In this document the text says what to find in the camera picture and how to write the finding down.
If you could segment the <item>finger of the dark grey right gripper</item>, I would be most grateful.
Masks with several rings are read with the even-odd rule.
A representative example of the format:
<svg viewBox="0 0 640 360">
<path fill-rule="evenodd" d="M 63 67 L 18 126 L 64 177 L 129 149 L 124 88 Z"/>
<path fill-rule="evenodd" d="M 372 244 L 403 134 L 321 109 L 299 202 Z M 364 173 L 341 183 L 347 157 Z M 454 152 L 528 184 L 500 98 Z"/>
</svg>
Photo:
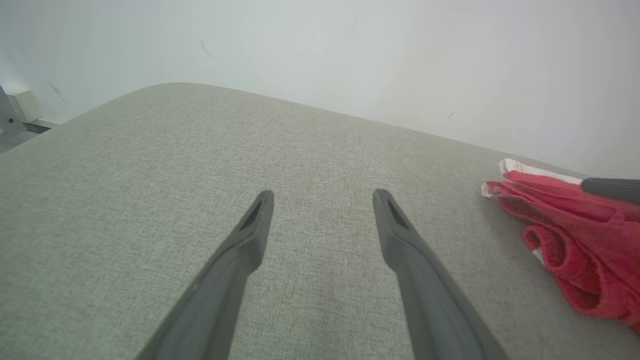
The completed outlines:
<svg viewBox="0 0 640 360">
<path fill-rule="evenodd" d="M 640 206 L 640 179 L 633 178 L 585 178 L 581 189 L 601 198 L 615 199 Z"/>
</svg>

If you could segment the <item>red shorts with white stripe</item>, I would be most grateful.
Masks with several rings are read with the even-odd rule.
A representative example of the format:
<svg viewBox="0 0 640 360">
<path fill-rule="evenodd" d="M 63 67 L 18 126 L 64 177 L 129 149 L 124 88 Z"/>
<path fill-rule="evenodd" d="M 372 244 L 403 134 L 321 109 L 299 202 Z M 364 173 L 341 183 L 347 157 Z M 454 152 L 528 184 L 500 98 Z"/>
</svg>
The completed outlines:
<svg viewBox="0 0 640 360">
<path fill-rule="evenodd" d="M 576 312 L 617 321 L 640 336 L 640 297 L 573 237 L 551 225 L 532 224 L 523 240 Z"/>
</svg>

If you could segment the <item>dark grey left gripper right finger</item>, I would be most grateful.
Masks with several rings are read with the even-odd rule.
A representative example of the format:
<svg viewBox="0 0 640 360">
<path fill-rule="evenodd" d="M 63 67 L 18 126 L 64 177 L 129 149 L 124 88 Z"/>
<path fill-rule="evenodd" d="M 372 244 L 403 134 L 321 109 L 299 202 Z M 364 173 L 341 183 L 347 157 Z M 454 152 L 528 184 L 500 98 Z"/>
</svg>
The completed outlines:
<svg viewBox="0 0 640 360">
<path fill-rule="evenodd" d="M 372 196 L 381 253 L 395 272 L 415 360 L 508 360 L 503 347 L 385 189 Z"/>
</svg>

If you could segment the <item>white wall box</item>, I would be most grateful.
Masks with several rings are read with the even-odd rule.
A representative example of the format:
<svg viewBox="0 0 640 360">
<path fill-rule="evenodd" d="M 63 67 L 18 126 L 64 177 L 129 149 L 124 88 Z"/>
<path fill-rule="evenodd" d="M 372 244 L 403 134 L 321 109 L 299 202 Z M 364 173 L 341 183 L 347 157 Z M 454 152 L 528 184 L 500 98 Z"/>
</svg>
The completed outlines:
<svg viewBox="0 0 640 360">
<path fill-rule="evenodd" d="M 26 88 L 5 89 L 5 93 L 23 123 L 32 123 L 42 117 L 42 111 L 32 91 Z"/>
</svg>

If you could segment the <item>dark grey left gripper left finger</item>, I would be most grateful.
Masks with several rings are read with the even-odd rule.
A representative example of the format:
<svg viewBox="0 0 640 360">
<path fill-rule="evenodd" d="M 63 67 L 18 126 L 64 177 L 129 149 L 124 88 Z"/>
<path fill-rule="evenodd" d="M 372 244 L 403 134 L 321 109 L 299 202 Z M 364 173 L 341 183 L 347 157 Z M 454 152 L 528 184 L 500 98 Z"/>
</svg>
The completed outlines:
<svg viewBox="0 0 640 360">
<path fill-rule="evenodd" d="M 227 360 L 249 276 L 265 256 L 274 193 L 262 191 L 135 360 Z"/>
</svg>

